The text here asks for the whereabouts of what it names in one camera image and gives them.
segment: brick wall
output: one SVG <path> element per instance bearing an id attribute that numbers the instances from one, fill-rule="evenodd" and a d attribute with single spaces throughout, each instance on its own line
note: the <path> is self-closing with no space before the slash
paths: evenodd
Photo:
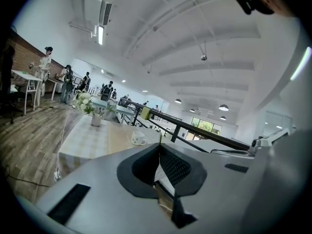
<path id="1" fill-rule="evenodd" d="M 44 53 L 29 44 L 15 32 L 11 32 L 10 38 L 8 39 L 6 45 L 11 45 L 15 49 L 12 70 L 26 71 L 31 74 L 32 69 L 29 69 L 29 64 L 31 62 L 35 62 L 35 65 L 39 65 L 41 57 L 44 56 Z M 55 74 L 60 74 L 62 69 L 63 66 L 52 59 L 50 64 L 50 77 L 54 78 Z M 11 82 L 12 84 L 25 85 L 25 80 L 19 79 L 19 77 L 17 77 L 17 79 L 13 78 Z M 45 91 L 52 92 L 53 86 L 54 83 L 47 81 L 45 85 Z"/>

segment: checkered tablecloth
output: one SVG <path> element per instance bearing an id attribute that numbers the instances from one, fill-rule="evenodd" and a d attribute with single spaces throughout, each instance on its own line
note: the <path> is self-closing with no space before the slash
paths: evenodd
<path id="1" fill-rule="evenodd" d="M 136 147 L 130 141 L 133 131 L 143 132 L 147 144 L 159 143 L 160 133 L 155 130 L 106 120 L 102 120 L 99 127 L 94 127 L 91 119 L 90 116 L 83 116 L 58 151 L 58 167 L 62 177 L 93 158 Z M 170 143 L 166 138 L 162 138 L 161 142 Z M 158 170 L 157 178 L 160 177 L 164 177 L 164 173 Z"/>

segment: black slot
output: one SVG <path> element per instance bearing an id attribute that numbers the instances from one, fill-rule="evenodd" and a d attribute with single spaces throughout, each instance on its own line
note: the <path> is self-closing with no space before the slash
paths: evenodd
<path id="1" fill-rule="evenodd" d="M 226 164 L 224 167 L 241 173 L 246 173 L 248 171 L 248 167 L 235 164 Z"/>
<path id="2" fill-rule="evenodd" d="M 69 193 L 49 212 L 48 216 L 56 222 L 64 225 L 74 210 L 81 203 L 90 190 L 90 186 L 75 185 Z"/>

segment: computer monitor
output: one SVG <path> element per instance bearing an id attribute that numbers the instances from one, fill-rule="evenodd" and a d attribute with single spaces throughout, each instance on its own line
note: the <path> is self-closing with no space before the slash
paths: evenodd
<path id="1" fill-rule="evenodd" d="M 75 84 L 80 84 L 80 82 L 81 82 L 81 78 L 76 77 L 75 80 L 74 80 L 74 83 Z"/>

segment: backpack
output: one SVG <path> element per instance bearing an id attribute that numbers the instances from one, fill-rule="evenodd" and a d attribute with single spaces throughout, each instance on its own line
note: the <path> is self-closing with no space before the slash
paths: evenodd
<path id="1" fill-rule="evenodd" d="M 84 82 L 86 85 L 90 85 L 90 82 L 91 82 L 91 78 L 88 77 L 87 80 Z"/>

